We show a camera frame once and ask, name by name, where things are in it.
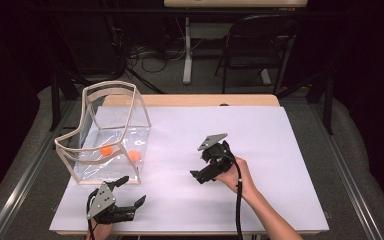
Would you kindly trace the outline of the person's right hand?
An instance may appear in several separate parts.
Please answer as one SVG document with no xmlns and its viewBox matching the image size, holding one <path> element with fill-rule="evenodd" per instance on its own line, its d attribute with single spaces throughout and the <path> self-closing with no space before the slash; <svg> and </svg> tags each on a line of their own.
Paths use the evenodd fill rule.
<svg viewBox="0 0 384 240">
<path fill-rule="evenodd" d="M 236 163 L 230 169 L 221 173 L 216 180 L 224 183 L 230 190 L 237 193 L 239 184 L 242 184 L 242 198 L 249 202 L 255 198 L 256 187 L 251 177 L 247 162 L 239 157 L 235 158 Z"/>
</svg>

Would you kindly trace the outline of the grey metal floor rail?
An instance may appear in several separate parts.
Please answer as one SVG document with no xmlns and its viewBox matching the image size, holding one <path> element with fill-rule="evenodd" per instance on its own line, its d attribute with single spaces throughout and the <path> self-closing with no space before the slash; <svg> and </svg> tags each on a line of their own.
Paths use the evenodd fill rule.
<svg viewBox="0 0 384 240">
<path fill-rule="evenodd" d="M 67 129 L 75 101 L 62 105 L 51 127 L 51 107 L 43 104 L 20 151 L 0 185 L 0 240 L 61 240 L 49 230 L 68 173 L 56 156 L 53 140 Z"/>
<path fill-rule="evenodd" d="M 321 108 L 316 104 L 311 104 L 310 109 L 316 118 L 320 132 L 323 134 L 324 139 L 327 141 L 329 148 L 333 154 L 333 165 L 342 181 L 348 198 L 352 207 L 359 219 L 368 240 L 384 240 L 374 218 L 369 210 L 367 202 L 365 201 L 356 181 L 345 161 L 345 158 L 334 138 L 327 130 L 323 123 L 323 114 Z"/>
</svg>

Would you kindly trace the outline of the white-legged desk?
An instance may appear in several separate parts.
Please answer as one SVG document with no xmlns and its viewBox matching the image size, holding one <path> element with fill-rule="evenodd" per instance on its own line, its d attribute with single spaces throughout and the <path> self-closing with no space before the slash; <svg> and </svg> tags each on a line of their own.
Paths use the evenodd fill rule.
<svg viewBox="0 0 384 240">
<path fill-rule="evenodd" d="M 305 8 L 308 0 L 164 0 L 164 6 L 174 10 L 261 10 Z M 221 39 L 227 34 L 229 23 L 197 23 L 189 16 L 185 18 L 185 63 L 183 83 L 190 84 L 192 80 L 192 39 Z"/>
</svg>

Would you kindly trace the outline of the clear plastic container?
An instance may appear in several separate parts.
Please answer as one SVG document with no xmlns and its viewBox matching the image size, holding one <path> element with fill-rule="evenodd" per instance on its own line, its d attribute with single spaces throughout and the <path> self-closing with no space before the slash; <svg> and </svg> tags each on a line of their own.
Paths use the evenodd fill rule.
<svg viewBox="0 0 384 240">
<path fill-rule="evenodd" d="M 131 83 L 106 81 L 83 89 L 81 113 L 75 130 L 55 139 L 58 156 L 78 184 L 99 184 L 129 177 L 141 182 L 151 121 L 145 102 Z M 110 145 L 113 153 L 100 149 Z M 129 150 L 140 152 L 133 162 Z"/>
</svg>

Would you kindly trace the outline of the black folding chair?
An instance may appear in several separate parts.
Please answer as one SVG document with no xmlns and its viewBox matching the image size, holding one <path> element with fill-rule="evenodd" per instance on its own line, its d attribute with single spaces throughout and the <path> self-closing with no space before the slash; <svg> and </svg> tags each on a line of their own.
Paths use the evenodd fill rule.
<svg viewBox="0 0 384 240">
<path fill-rule="evenodd" d="M 223 69 L 222 92 L 229 70 L 277 69 L 273 93 L 280 88 L 289 42 L 299 30 L 291 15 L 251 15 L 236 21 L 223 37 L 222 57 L 214 75 Z"/>
</svg>

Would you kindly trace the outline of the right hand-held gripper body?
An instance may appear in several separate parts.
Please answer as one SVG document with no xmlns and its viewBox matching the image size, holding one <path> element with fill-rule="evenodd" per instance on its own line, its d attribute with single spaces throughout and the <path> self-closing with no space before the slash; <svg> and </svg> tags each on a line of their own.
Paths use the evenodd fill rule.
<svg viewBox="0 0 384 240">
<path fill-rule="evenodd" d="M 235 158 L 225 140 L 227 136 L 227 133 L 207 136 L 198 147 L 202 152 L 201 158 L 207 163 L 207 166 L 199 171 L 204 173 L 206 178 L 214 179 L 232 166 Z"/>
</svg>

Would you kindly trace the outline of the person's left hand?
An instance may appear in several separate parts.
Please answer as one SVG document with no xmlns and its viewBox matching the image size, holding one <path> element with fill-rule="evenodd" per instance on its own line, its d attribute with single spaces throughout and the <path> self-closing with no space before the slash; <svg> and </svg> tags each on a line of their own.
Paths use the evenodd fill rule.
<svg viewBox="0 0 384 240">
<path fill-rule="evenodd" d="M 93 232 L 88 232 L 86 240 L 106 240 L 113 230 L 113 224 L 97 224 L 92 222 Z"/>
</svg>

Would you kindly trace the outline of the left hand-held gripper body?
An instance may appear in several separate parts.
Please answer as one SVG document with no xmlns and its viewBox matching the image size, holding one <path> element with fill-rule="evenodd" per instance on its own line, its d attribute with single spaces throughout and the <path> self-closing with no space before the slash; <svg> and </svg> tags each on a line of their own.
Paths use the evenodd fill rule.
<svg viewBox="0 0 384 240">
<path fill-rule="evenodd" d="M 88 198 L 86 207 L 86 218 L 94 219 L 98 224 L 112 224 L 118 222 L 132 221 L 135 216 L 135 207 L 118 207 L 116 197 L 113 194 L 115 182 L 103 182 L 95 189 Z"/>
</svg>

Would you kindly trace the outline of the black metal stand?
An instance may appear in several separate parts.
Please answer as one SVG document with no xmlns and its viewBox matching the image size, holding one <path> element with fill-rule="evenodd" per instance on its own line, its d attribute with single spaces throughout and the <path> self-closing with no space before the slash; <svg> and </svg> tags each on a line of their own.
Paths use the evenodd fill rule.
<svg viewBox="0 0 384 240">
<path fill-rule="evenodd" d="M 332 135 L 332 108 L 333 108 L 333 90 L 334 90 L 334 78 L 330 72 L 316 72 L 306 80 L 299 82 L 295 85 L 287 87 L 275 94 L 278 99 L 287 97 L 294 92 L 298 91 L 304 86 L 310 86 L 305 99 L 310 104 L 316 104 L 320 101 L 321 97 L 324 97 L 323 103 L 323 115 L 322 123 L 327 132 Z"/>
<path fill-rule="evenodd" d="M 72 51 L 59 22 L 55 18 L 48 21 L 47 32 L 49 57 L 53 67 L 51 75 L 51 130 L 55 130 L 61 119 L 60 93 L 63 93 L 68 100 L 76 100 L 79 93 L 69 74 L 71 70 L 76 68 Z"/>
</svg>

